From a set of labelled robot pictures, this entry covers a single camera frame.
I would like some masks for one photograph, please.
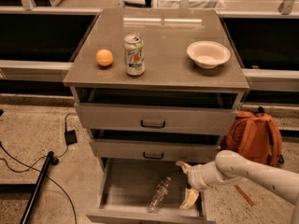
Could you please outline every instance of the drawer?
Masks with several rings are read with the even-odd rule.
[[[171,188],[162,208],[148,213],[158,183],[170,176]],[[98,208],[87,213],[92,222],[106,224],[200,224],[206,221],[200,201],[189,210],[180,210],[185,197],[187,176],[171,161],[109,159],[100,188]]]
[[[111,132],[90,145],[99,158],[209,162],[217,154],[218,139],[199,134]]]
[[[114,105],[157,105],[177,107],[202,107],[234,109],[235,103],[245,91],[171,91],[146,89],[103,89],[79,88],[73,93],[81,103],[114,104]]]
[[[75,104],[90,129],[226,135],[236,111],[193,107]]]

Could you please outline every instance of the orange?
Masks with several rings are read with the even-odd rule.
[[[113,55],[110,50],[100,49],[96,52],[95,59],[101,66],[109,66],[113,63]]]

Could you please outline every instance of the black cable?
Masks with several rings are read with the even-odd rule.
[[[76,113],[68,113],[65,118],[64,118],[64,126],[65,126],[65,131],[67,131],[67,125],[66,125],[66,119],[68,116],[76,116]]]
[[[17,160],[16,158],[12,157],[12,156],[5,150],[5,148],[3,147],[3,145],[2,145],[1,142],[0,142],[0,147],[3,149],[3,151],[4,151],[4,152],[5,152],[5,153],[6,153],[12,160],[14,160],[14,161],[20,163],[21,165],[27,167],[28,170],[29,170],[29,169],[33,169],[33,170],[36,170],[36,171],[38,171],[39,173],[41,173],[40,170],[38,170],[38,169],[36,169],[36,168],[34,167],[34,165],[36,165],[36,162],[35,162],[34,165],[29,166],[29,165],[23,163],[22,161],[19,161],[19,160]],[[13,171],[13,172],[18,173],[18,171],[15,171],[14,169],[12,169],[12,168],[9,167],[9,165],[8,165],[8,163],[7,163],[7,160],[2,159],[2,158],[1,158],[0,160],[5,161],[5,163],[6,163],[7,167],[8,167],[8,169],[10,169],[10,170]],[[47,179],[49,179],[49,180],[52,181],[54,184],[56,184],[57,187],[60,188],[60,189],[62,190],[62,192],[65,194],[65,196],[68,198],[68,201],[71,203],[71,206],[72,206],[72,209],[73,209],[74,219],[75,219],[75,224],[77,224],[76,210],[75,210],[75,206],[74,206],[74,204],[73,204],[71,198],[69,197],[69,195],[67,194],[67,192],[63,189],[63,187],[61,187],[57,182],[55,182],[53,179],[51,179],[48,175],[45,174],[45,176],[46,176]]]
[[[77,114],[76,114],[76,113],[68,113],[68,114],[64,117],[64,132],[65,132],[65,133],[67,132],[67,122],[66,122],[66,119],[67,119],[68,116],[71,116],[71,115],[76,116]],[[54,158],[61,158],[62,156],[65,155],[65,153],[66,153],[67,151],[68,151],[68,145],[66,145],[66,150],[65,150],[65,152],[64,152],[63,154],[58,155],[58,156],[55,156]]]
[[[29,168],[24,169],[24,170],[16,170],[16,169],[11,168],[11,167],[8,165],[8,162],[7,162],[6,159],[0,158],[0,161],[4,161],[4,162],[7,164],[7,168],[8,168],[10,171],[14,172],[14,173],[25,173],[25,172],[28,172],[30,169],[34,169],[34,166],[35,166],[40,160],[45,159],[45,158],[47,158],[47,156],[40,157],[34,164],[32,164],[31,166],[29,166]]]

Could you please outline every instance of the backpack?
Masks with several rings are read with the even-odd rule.
[[[255,115],[237,111],[235,122],[221,141],[221,150],[232,150],[250,161],[275,166],[283,163],[282,138],[272,117],[263,112]]]

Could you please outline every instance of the drawer handle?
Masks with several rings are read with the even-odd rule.
[[[146,152],[143,152],[143,158],[149,159],[149,160],[161,160],[164,157],[164,154],[161,153],[160,156],[153,156],[153,155],[147,155]]]
[[[163,121],[163,123],[161,123],[161,124],[152,125],[152,124],[147,124],[145,121],[141,120],[141,121],[140,121],[140,125],[141,125],[143,128],[162,129],[162,128],[165,127],[166,122]]]

